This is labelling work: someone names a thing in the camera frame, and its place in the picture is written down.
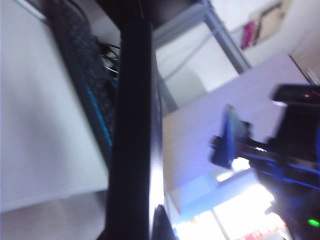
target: green light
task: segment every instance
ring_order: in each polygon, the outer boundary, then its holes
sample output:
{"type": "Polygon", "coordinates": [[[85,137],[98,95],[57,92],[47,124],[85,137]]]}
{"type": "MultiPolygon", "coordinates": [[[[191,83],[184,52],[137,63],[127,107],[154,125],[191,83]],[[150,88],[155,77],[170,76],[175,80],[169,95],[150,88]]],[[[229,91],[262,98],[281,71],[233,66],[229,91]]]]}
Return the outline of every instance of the green light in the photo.
{"type": "Polygon", "coordinates": [[[316,227],[316,228],[320,227],[320,221],[318,221],[318,220],[310,218],[308,220],[308,223],[313,227],[316,227]]]}

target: bright window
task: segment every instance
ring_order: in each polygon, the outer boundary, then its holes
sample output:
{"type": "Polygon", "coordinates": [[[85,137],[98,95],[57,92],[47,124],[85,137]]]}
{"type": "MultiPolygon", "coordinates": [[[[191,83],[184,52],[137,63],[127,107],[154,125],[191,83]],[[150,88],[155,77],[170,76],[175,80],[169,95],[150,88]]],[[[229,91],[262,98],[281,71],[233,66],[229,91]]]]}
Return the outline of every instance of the bright window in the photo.
{"type": "Polygon", "coordinates": [[[272,200],[274,197],[262,185],[257,184],[216,206],[214,211],[231,240],[257,231],[268,235],[285,226],[278,215],[265,215],[272,200]]]}
{"type": "Polygon", "coordinates": [[[175,229],[180,240],[225,240],[211,211],[179,223],[175,229]]]}

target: desk surface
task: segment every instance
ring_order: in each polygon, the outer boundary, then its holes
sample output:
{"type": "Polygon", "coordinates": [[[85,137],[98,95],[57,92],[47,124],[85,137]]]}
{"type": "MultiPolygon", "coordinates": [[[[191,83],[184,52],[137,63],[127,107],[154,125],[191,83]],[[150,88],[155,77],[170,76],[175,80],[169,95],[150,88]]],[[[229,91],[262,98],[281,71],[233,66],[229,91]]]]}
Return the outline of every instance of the desk surface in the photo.
{"type": "Polygon", "coordinates": [[[1,7],[1,212],[107,189],[51,30],[15,1],[1,7]]]}

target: black device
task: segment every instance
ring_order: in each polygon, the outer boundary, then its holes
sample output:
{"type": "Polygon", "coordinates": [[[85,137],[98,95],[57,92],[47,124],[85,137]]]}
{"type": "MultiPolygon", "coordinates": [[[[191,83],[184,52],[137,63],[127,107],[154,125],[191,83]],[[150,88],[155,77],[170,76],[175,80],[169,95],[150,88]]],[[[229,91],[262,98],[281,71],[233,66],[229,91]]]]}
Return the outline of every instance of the black device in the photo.
{"type": "Polygon", "coordinates": [[[295,240],[320,235],[320,86],[281,85],[272,100],[287,105],[277,134],[267,143],[250,138],[250,124],[228,107],[222,137],[215,137],[211,162],[230,168],[249,160],[273,194],[269,212],[279,214],[295,240]]]}
{"type": "Polygon", "coordinates": [[[162,112],[153,24],[139,14],[121,22],[115,89],[88,23],[63,0],[48,3],[53,35],[109,169],[105,230],[98,239],[176,239],[163,207],[162,112]]]}

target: pink object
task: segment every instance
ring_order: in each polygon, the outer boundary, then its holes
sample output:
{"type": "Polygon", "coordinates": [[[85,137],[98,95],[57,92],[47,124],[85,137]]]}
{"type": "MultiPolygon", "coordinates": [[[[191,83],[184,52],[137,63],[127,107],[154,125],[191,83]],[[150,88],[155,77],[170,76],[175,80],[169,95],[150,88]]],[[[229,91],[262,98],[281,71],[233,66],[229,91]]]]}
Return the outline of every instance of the pink object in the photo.
{"type": "Polygon", "coordinates": [[[241,44],[242,50],[248,48],[252,44],[257,30],[257,21],[253,20],[249,22],[247,25],[243,27],[243,29],[244,33],[241,44]]]}

